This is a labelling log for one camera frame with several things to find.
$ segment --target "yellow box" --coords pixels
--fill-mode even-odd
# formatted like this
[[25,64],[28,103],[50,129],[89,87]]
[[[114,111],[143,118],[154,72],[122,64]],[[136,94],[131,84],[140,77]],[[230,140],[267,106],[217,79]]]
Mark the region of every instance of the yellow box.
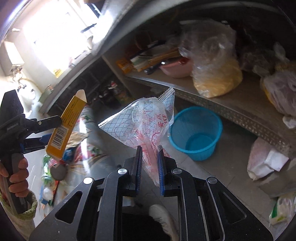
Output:
[[85,105],[85,92],[84,90],[79,90],[61,116],[62,125],[54,129],[50,137],[46,153],[53,159],[57,161],[62,159],[70,135]]

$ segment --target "white shoe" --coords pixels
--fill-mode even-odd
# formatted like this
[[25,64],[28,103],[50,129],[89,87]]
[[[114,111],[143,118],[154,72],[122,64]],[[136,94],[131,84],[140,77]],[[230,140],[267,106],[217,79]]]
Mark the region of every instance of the white shoe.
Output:
[[174,220],[165,207],[158,204],[152,205],[149,208],[149,216],[161,224],[163,231],[170,236],[171,241],[179,241]]

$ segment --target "silver screw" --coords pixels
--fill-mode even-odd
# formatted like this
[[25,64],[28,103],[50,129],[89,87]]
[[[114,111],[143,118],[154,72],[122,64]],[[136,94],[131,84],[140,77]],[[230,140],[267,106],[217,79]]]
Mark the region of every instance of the silver screw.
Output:
[[86,177],[83,180],[84,184],[91,184],[92,183],[92,178],[91,177]]
[[118,172],[120,175],[123,175],[123,174],[126,174],[128,171],[127,171],[127,169],[125,169],[125,168],[120,168],[117,172]]
[[180,168],[175,168],[174,170],[173,170],[173,173],[175,173],[175,174],[181,174],[182,173],[182,170],[180,169]]
[[207,181],[208,181],[210,184],[216,184],[216,183],[217,183],[217,179],[214,178],[214,177],[210,177]]

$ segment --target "blue plastic trash can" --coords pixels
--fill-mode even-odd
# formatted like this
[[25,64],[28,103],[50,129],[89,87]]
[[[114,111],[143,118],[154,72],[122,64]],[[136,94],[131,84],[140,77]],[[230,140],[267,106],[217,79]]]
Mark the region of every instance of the blue plastic trash can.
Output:
[[222,133],[222,122],[214,112],[193,106],[175,117],[170,129],[170,142],[194,161],[209,158]]

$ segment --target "barcode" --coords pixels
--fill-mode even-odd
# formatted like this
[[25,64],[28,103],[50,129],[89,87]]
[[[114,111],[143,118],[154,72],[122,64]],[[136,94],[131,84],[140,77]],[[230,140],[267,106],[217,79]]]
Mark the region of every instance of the barcode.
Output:
[[67,127],[60,126],[54,136],[54,139],[52,140],[51,145],[60,150],[63,145],[63,142],[65,140],[68,130],[69,129]]

